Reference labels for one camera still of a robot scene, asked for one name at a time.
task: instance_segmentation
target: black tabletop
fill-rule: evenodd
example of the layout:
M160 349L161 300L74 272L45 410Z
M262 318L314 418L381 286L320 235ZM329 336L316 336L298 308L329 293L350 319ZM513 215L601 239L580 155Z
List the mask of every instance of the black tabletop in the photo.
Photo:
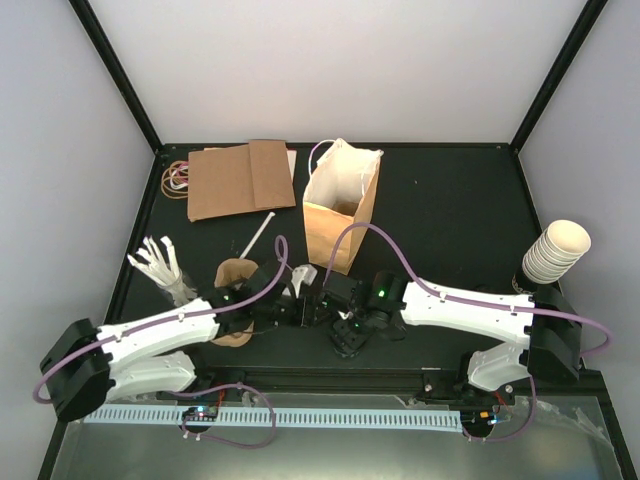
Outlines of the black tabletop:
M308 181L309 146L297 150L297 206L276 211L249 258L274 258L274 239L286 236L290 265L308 262L302 194ZM446 286L513 293L512 276L538 230L518 160L505 146L367 145L384 150L372 223L400 245L414 270ZM191 147L174 147L165 165L186 159ZM186 200L169 200L154 188L145 234L168 235L178 260L196 286L213 284L218 264L237 257L266 212L191 223ZM371 279L379 270L401 270L384 240L368 232L350 275ZM172 308L157 287L134 271L117 321ZM371 340L354 359L339 358L325 328L280 327L255 336L242 348L202 348L213 365L237 367L421 369L457 368L461 354L484 350L495 340L437 327L411 328L406 338Z

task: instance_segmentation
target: black frame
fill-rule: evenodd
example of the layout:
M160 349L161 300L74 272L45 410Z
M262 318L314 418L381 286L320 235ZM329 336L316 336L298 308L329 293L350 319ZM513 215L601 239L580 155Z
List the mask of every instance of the black frame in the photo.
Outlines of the black frame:
M107 67L107 70L112 76L113 81L115 82L118 90L120 91L127 106L129 107L134 119L138 123L140 130L143 132L147 142L149 143L149 146L155 154L153 167L151 169L149 180L144 191L140 209L138 210L138 214L136 216L129 243L127 245L127 252L131 253L137 248L137 245L140 244L142 236L144 235L149 215L153 206L153 201L157 189L159 188L159 180L162 175L162 165L170 157L171 149L175 149L177 145L163 144L160 140L158 134L155 131L155 128L153 127L153 124L151 123L151 120L149 119L149 116L145 112L140 99L138 98L131 82L129 81L129 78L126 75L122 64L120 63L115 51L113 50L109 39L102 29L93 9L91 8L89 0L69 0L69 3L72 5L74 11L76 12L80 22L82 23L89 38L95 46L96 51L102 58L105 66ZM580 50L580 47L591 31L591 28L595 24L606 3L607 0L587 0L580 16L576 20L576 23L573 26L567 40L565 41L562 49L556 57L555 62L553 63L542 86L540 87L540 90L538 91L534 101L527 111L526 116L524 117L520 127L518 128L517 133L513 137L511 143L505 145L506 148L509 148L512 159L518 166L520 178L523 185L526 185L526 180L524 177L524 172L522 170L520 158L518 156L519 152L522 150L522 147L535 128L547 104L551 100L553 93L562 81L562 78L569 69L573 59ZM311 145L295 144L292 146L295 148L303 148L310 147ZM532 212L532 217L537 221L538 217L536 214L535 206L533 204L533 200L531 199L530 195L528 198L528 203ZM536 227L539 232L542 231L539 221L537 221ZM117 283L113 292L111 302L109 304L106 323L113 322L118 318L120 312L122 311L125 294L132 272L133 269L125 258L121 265ZM384 386L385 378L389 377L385 377L384 374L380 375L379 381L377 382L380 387ZM419 374L415 374L415 378L413 378L412 375L409 375L406 381L406 388L412 390L416 382L419 383L421 381L421 378ZM397 380L392 382L394 388L400 387L397 382ZM633 463L631 461L631 456L620 430L620 424L616 417L611 398L609 397L604 379L602 378L600 372L589 370L584 371L581 373L580 382L578 385L572 386L571 388L543 386L542 388L539 388L538 393L540 395L597 397L607 429L609 431L609 435L611 437L612 444L615 447L616 457L618 459L622 474L624 478L637 478ZM45 480L51 477L65 431L66 424L58 422L49 443L49 447L47 449L47 453L45 455L40 474L38 476L39 479Z

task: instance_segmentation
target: black metal beam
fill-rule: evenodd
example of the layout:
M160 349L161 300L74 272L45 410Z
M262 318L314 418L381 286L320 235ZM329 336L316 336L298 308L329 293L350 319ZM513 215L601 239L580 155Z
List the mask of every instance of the black metal beam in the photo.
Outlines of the black metal beam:
M162 148L160 137L158 137L156 130L153 128L153 124L151 123L147 112L145 112L138 95L133 89L133 85L131 85L120 60L118 60L116 52L111 46L111 43L109 43L109 39L104 33L104 30L98 21L98 17L96 17L89 1L69 0L69 3L75 10L82 26L89 35L91 42L93 42L100 58L102 58L104 65L111 74L111 78L113 78L122 98L124 98L129 110L131 110L133 118L138 122L138 126L140 127L140 130L142 130L147 142L149 142L151 150L153 150L154 153L158 153Z
M516 153L522 150L529 135L531 135L531 132L542 116L542 112L544 112L544 109L547 107L553 93L558 88L558 85L560 85L562 78L565 73L567 73L569 66L571 66L571 62L573 62L584 40L587 38L587 35L589 35L591 27L596 23L600 12L602 12L606 4L607 0L588 0L585 4L578 20L576 20L575 25L571 29L571 33L569 33L567 40L564 42L560 53L556 57L555 62L553 62L551 70L549 70L547 77L544 79L542 87L540 87L536 98L529 107L529 111L520 124L516 135L513 137L513 140L511 140L510 146Z

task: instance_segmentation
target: brown paper bag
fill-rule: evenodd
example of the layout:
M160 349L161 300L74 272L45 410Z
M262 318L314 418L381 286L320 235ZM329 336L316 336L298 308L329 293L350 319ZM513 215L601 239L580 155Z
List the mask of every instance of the brown paper bag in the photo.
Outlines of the brown paper bag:
M344 229L355 222L371 221L382 153L354 148L338 139L318 160L303 197L311 263L326 267ZM349 273L365 233L365 228L357 228L344 237L333 263L335 271Z

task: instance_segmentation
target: purple cable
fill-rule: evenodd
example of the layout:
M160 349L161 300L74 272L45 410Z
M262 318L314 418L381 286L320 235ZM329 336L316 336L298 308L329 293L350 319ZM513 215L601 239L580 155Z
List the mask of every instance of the purple cable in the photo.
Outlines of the purple cable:
M504 437L498 438L483 438L483 437L474 437L467 430L462 427L462 433L465 437L469 439L469 441L473 442L483 442L483 443L499 443L506 442L509 440L515 440L519 436L521 436L527 428L531 426L533 421L536 418L536 404L538 402L538 395L536 393L536 384L533 382L533 377L529 377L529 382L531 383L531 409L529 410L529 416L527 417L527 421L515 432L510 433L509 435L505 435Z
M280 280L280 277L282 276L284 269L287 266L287 259L289 257L289 246L287 245L287 239L285 237L283 237L282 235L278 235L276 237L276 242L275 242L275 251L276 251L276 256L278 257L278 261L280 262L280 268L278 268L278 272L276 273L275 277L273 277L273 279L271 280L271 282L269 282L269 284L264 287L263 290L261 290L260 292L256 293L253 297L247 298L246 300L243 300L241 302L238 303L234 303L233 305L227 305L225 307L220 307L220 308L210 308L210 309L206 309L206 310L200 310L197 312L188 312L184 314L184 318L191 318L191 317L197 317L200 315L211 315L213 313L225 313L225 312L231 312L233 310L237 310L239 308L242 307L246 307L247 305L260 300L262 297L264 297L267 293L269 293L269 291L271 291L271 289L273 287L276 286L276 284L278 283L278 281ZM147 328L151 328L151 327L155 327L157 325L162 325L164 323L168 323L168 322L173 322L175 320L179 320L180 316L179 315L169 315L167 317L163 317L163 318L159 318L157 320L154 320L152 322L148 322L148 323L143 323L141 325L137 325L135 327L132 327L128 330L125 330L124 332L122 332L122 336L123 337L128 337L129 335L133 334L133 333L137 333L140 332L142 330L146 330ZM51 399L50 398L44 398L40 396L40 389L42 388L42 386L44 384L46 384L49 379L51 377L53 377L57 372L59 372L62 368L64 368L66 365L68 365L70 362L74 361L76 358L84 355L87 352L90 352L92 350L95 350L96 348L102 347L103 345L106 345L107 343L111 343L116 341L117 338L115 335L112 335L111 337L107 337L107 338L103 338L102 340L90 343L89 345L80 348L79 350L76 350L75 352L73 352L70 355L67 355L66 357L64 357L62 360L60 360L58 363L56 363L53 367L51 367L49 370L47 370L47 372L42 375L42 378L40 379L40 381L36 384L35 388L33 389L33 399L37 402L37 403L41 403L41 404L50 404L51 403Z
M234 442L232 440L227 440L226 438L222 438L222 437L216 437L215 435L205 435L205 434L197 434L197 433L192 433L187 431L186 425L187 425L187 421L188 418L185 418L182 422L182 425L180 428L182 428L182 431L191 437L197 437L200 436L200 438L204 438L207 440L213 440L214 442L219 442L219 443L223 443L225 445L230 445L232 447L238 447L238 448L244 448L246 450L255 450L257 448L262 448L262 447L266 447L267 445L269 445L274 437L276 436L276 412L273 409L273 406L271 405L271 403L269 402L269 399L266 397L265 394L263 394L262 392L256 390L253 387L250 387L248 385L244 385L240 382L238 383L227 383L225 385L219 385L217 387L213 387L213 388L208 388L207 390L202 390L200 392L193 392L193 393L177 393L177 392L170 392L172 395L175 395L176 397L182 397L182 398L193 398L193 397L199 397L201 395L206 395L208 393L213 393L213 392L219 392L220 390L227 390L230 388L238 388L238 389L242 389L242 390L247 390L249 392L255 393L256 395L258 395L260 398L262 398L262 400L264 400L264 403L267 405L267 408L269 409L269 413L271 414L271 428L269 429L269 436L267 436L267 438L265 438L263 441L259 442L259 443L239 443L239 442Z
M333 262L336 258L336 253L338 252L338 247L340 246L340 242L342 242L342 239L345 237L347 233L349 233L349 231L353 230L354 228L360 228L360 227L370 228L371 230L373 230L374 232L376 232L386 240L386 242L389 244L389 246L393 249L393 251L397 255L398 259L404 266L405 270L407 271L411 279L414 282L416 282L416 285L418 285L422 290L436 297L439 297L442 294L442 292L439 292L438 290L435 290L429 287L428 285L426 285L420 279L420 277L418 277L418 275L411 268L411 265L409 265L407 258L402 253L402 250L400 250L400 247L398 246L398 244L389 236L387 232L385 232L384 230L382 230L380 227L376 225L372 225L371 223L366 223L366 222L356 222L354 224L351 224L347 228L345 228L344 231L340 234L340 236L336 240L336 244L333 247L333 251L331 252L331 257L329 258L329 264L327 265L327 273L324 277L324 284L326 284L327 280L329 279L329 274L331 273L331 267L333 266ZM495 310L511 311L510 305L502 305L500 303L483 302L481 300L472 300L470 298L457 297L455 295L447 295L446 299L451 300L452 302L462 303L464 305L471 305L474 307L493 308ZM600 330L602 333L604 333L606 337L605 341L602 344L598 345L597 347L581 351L580 354L583 356L600 353L601 351L609 347L609 345L611 344L611 339L613 338L613 332L611 332L611 330L609 330L604 325L601 325L600 323L596 322L595 320L591 320L590 318L581 317L579 315L574 315L572 313L557 312L555 310L547 310L545 308L535 308L535 307L514 307L513 311L515 313L533 313L534 315L546 315L549 317L563 318L566 320L571 320L573 322L589 325L591 327L594 327L597 330Z

